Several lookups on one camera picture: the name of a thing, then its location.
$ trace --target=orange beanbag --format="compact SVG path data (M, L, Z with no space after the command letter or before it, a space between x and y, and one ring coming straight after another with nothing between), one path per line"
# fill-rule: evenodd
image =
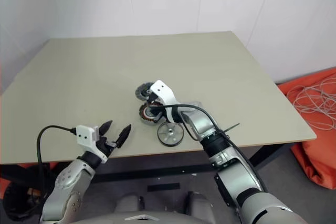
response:
M295 86L312 86L320 84L323 80L336 78L336 68L310 74L305 77L279 85L280 90L286 95ZM293 103L296 98L295 92L291 91L288 97ZM328 92L336 93L336 85ZM330 119L320 112L302 113L306 121L330 123ZM292 151L302 166L305 174L316 184L336 189L336 130L320 130L312 127L317 139L299 143L292 147Z

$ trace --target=beige tabletop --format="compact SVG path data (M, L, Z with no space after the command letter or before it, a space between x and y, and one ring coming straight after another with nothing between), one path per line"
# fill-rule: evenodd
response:
M36 137L50 124L75 127L113 120L116 139L132 132L113 157L201 150L185 133L163 146L158 125L139 119L134 92L162 80L180 102L201 101L238 146L315 139L316 135L231 32L164 36L52 39L2 96L1 163L35 162ZM72 134L48 130L43 161L65 161L83 151Z

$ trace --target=gray floor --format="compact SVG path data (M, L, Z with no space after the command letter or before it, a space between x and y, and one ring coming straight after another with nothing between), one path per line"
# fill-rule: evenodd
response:
M245 148L247 155L254 148ZM111 159L97 171L124 172L127 170L160 168L167 166L205 164L203 152L176 153L147 157ZM312 183L303 173L290 151L284 152L276 160L260 170L269 191L292 210L299 213L309 224L336 224L336 190L328 190ZM92 184L84 198L80 218L90 218L110 213L118 198L137 192L145 199L147 210L182 211L188 191L204 194L213 204L217 223L240 223L232 209L226 207L217 191L213 173L169 176L161 178L126 180L120 182ZM147 192L148 185L180 183L179 190ZM0 223L14 223L6 218L0 208ZM36 218L24 224L37 223Z

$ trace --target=white cable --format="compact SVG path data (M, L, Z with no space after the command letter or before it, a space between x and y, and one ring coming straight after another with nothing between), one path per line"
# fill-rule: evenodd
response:
M330 120L330 123L306 120L310 126L325 131L336 130L336 78L325 79L309 87L295 86L287 92L286 97L293 101L300 114L319 112Z

